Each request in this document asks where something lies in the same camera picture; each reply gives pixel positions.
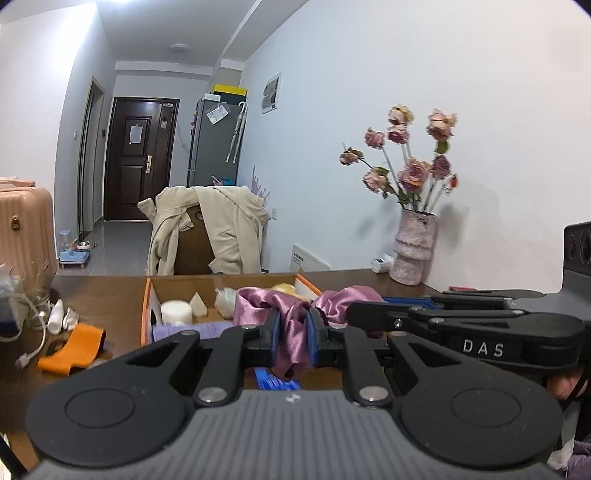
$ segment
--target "gray gripper base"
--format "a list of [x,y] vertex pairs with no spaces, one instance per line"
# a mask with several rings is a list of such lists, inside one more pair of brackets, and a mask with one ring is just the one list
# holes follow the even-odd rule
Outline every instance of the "gray gripper base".
[[386,411],[352,405],[342,391],[245,390],[233,404],[197,411],[160,453],[106,471],[44,461],[28,480],[556,480],[542,464],[477,472],[429,457]]

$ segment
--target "door frame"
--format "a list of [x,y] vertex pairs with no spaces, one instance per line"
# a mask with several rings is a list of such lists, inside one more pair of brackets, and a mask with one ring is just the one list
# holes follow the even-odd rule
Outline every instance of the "door frame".
[[168,152],[166,156],[166,175],[168,177],[168,183],[170,184],[170,168],[173,162],[173,147],[174,147],[174,140],[177,136],[177,117],[178,117],[178,105],[180,103],[180,99],[178,98],[155,98],[155,97],[133,97],[133,96],[114,96],[113,97],[113,107],[111,109],[111,117],[109,118],[109,132],[107,133],[107,145],[105,147],[106,150],[106,158],[105,158],[105,171],[103,172],[104,175],[104,190],[103,190],[103,216],[106,213],[106,205],[107,205],[107,198],[109,195],[109,163],[111,162],[111,136],[113,134],[113,126],[115,124],[115,112],[117,111],[117,106],[120,102],[158,102],[158,103],[173,103],[174,104],[174,112],[173,118],[171,122],[171,126],[173,128],[173,136],[172,142],[168,146]]
[[[98,92],[100,92],[100,96],[102,100],[100,105],[94,103],[95,96],[98,96]],[[95,175],[95,164],[96,164],[96,144],[98,144],[99,139],[99,132],[100,132],[100,120],[102,117],[102,106],[105,101],[105,89],[102,85],[96,80],[94,76],[92,76],[90,80],[90,86],[88,88],[88,94],[86,95],[86,106],[84,111],[84,117],[82,122],[82,128],[80,130],[80,147],[78,150],[78,175],[77,175],[77,182],[76,182],[76,219],[77,219],[77,238],[79,241],[84,240],[85,230],[84,230],[84,209],[85,209],[85,201],[84,201],[84,183],[85,178],[87,175],[87,168],[89,167],[88,161],[89,158],[86,158],[86,150],[88,146],[88,138],[90,135],[90,116],[96,108],[98,108],[99,119],[97,122],[96,127],[96,136],[95,136],[95,157],[94,161],[92,162],[92,177],[93,177],[93,187],[94,187],[94,175]]]

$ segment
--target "blue packet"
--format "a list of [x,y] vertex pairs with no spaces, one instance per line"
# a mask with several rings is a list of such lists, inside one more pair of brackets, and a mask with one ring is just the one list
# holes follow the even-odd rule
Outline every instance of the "blue packet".
[[266,368],[255,368],[255,378],[256,387],[259,390],[301,390],[301,385],[297,380],[285,382],[277,378]]

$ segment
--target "purple satin cloth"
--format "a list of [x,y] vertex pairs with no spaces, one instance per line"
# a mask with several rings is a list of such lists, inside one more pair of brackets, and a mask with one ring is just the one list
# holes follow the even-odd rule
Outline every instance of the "purple satin cloth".
[[[313,305],[322,310],[329,323],[345,323],[347,307],[354,301],[384,301],[370,287],[347,287],[341,291],[326,290]],[[281,337],[273,373],[280,378],[299,375],[310,367],[304,319],[310,303],[281,291],[245,287],[238,290],[234,325],[263,325],[269,309],[281,312]]]

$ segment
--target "yellow box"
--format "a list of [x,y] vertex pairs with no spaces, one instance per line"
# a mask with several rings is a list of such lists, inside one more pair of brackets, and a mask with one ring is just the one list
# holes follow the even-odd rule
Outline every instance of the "yellow box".
[[221,83],[217,83],[212,88],[212,93],[213,92],[233,93],[234,95],[246,96],[248,90],[241,87],[233,87],[231,85],[222,85]]

